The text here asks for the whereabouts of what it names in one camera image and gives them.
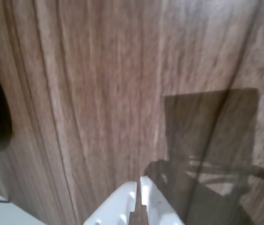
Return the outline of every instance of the wooden surface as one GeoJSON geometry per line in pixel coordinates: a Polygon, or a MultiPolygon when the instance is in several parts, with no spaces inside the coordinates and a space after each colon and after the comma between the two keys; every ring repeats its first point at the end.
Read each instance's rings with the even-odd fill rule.
{"type": "Polygon", "coordinates": [[[264,0],[0,1],[0,84],[0,194],[44,223],[147,174],[186,225],[264,225],[264,0]]]}

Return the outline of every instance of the floor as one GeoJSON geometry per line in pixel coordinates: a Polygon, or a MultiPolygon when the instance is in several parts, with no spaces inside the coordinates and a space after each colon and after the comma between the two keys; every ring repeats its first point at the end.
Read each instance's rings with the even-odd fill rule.
{"type": "Polygon", "coordinates": [[[81,225],[143,174],[186,225],[264,224],[264,0],[0,1],[0,195],[81,225]]]}
{"type": "Polygon", "coordinates": [[[0,201],[4,201],[0,202],[0,225],[44,225],[11,202],[8,202],[8,200],[4,199],[2,196],[0,196],[0,201]]]}

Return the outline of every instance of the wood grain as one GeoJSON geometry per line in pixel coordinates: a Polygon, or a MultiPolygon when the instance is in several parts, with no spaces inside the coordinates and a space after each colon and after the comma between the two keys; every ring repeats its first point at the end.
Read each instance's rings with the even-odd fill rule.
{"type": "Polygon", "coordinates": [[[0,85],[0,194],[44,223],[146,173],[187,225],[264,224],[264,0],[0,0],[0,85]]]}

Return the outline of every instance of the white object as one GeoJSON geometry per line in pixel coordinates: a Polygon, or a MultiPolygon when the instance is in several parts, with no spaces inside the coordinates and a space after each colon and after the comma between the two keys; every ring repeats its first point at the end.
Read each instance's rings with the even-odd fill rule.
{"type": "Polygon", "coordinates": [[[115,190],[84,225],[127,225],[136,204],[137,183],[129,181],[115,190]]]}
{"type": "Polygon", "coordinates": [[[147,176],[140,178],[141,204],[147,206],[149,225],[184,225],[176,211],[147,176]]]}

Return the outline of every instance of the white floor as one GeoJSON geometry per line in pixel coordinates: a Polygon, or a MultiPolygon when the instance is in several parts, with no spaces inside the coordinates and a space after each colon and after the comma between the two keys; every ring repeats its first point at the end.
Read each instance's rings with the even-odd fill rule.
{"type": "Polygon", "coordinates": [[[0,203],[0,225],[44,225],[12,203],[0,203]]]}

